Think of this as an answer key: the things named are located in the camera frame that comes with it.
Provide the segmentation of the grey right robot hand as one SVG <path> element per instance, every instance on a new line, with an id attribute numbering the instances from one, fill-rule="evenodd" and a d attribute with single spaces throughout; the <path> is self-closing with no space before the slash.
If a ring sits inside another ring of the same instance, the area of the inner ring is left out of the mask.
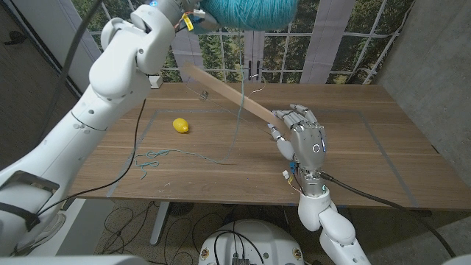
<path id="1" fill-rule="evenodd" d="M 325 161 L 327 136 L 325 128 L 314 113 L 303 105 L 290 104 L 291 110 L 273 110 L 284 122 L 291 139 L 287 140 L 273 124 L 267 124 L 277 148 L 287 160 L 299 164 L 306 171 L 319 171 Z"/>

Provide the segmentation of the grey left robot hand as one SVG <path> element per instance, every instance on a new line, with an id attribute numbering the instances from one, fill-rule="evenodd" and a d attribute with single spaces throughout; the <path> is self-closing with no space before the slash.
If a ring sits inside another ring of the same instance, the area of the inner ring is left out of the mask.
<path id="1" fill-rule="evenodd" d="M 189 15 L 193 25 L 192 33 L 195 35 L 203 35 L 209 32 L 215 32 L 222 27 L 222 25 L 208 12 L 204 10 L 194 10 Z"/>

